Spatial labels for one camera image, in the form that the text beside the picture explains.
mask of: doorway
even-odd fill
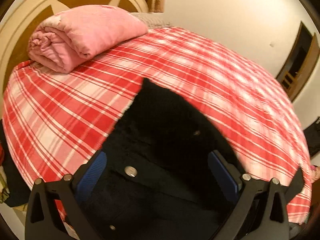
[[[291,52],[276,79],[293,102],[316,66],[320,48],[316,34],[300,23]]]

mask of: plaid bedspread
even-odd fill
[[[61,179],[98,150],[143,77],[183,96],[222,132],[247,172],[288,185],[300,165],[305,187],[287,206],[303,222],[310,206],[308,148],[287,95],[262,67],[181,28],[149,30],[70,74],[31,61],[4,93],[4,131],[30,186]]]

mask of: door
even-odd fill
[[[304,85],[307,83],[313,69],[316,66],[320,54],[320,48],[318,45],[318,39],[316,34],[313,35],[309,51],[304,59],[302,66],[295,78],[294,83],[287,90],[288,97],[293,100],[300,93]]]

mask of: bed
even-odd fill
[[[287,186],[301,166],[305,186],[287,210],[290,222],[305,220],[311,200],[308,148],[291,102],[269,73],[179,27],[150,29],[70,74],[29,60],[26,46],[35,27],[85,4],[148,11],[145,0],[24,0],[0,29],[4,133],[29,188],[39,177],[58,180],[86,163],[147,77],[205,114],[253,177],[277,177]]]

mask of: wooden headboard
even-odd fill
[[[109,4],[129,12],[148,12],[145,0],[24,0],[0,26],[0,103],[14,66],[28,60],[28,39],[40,22],[69,8]]]

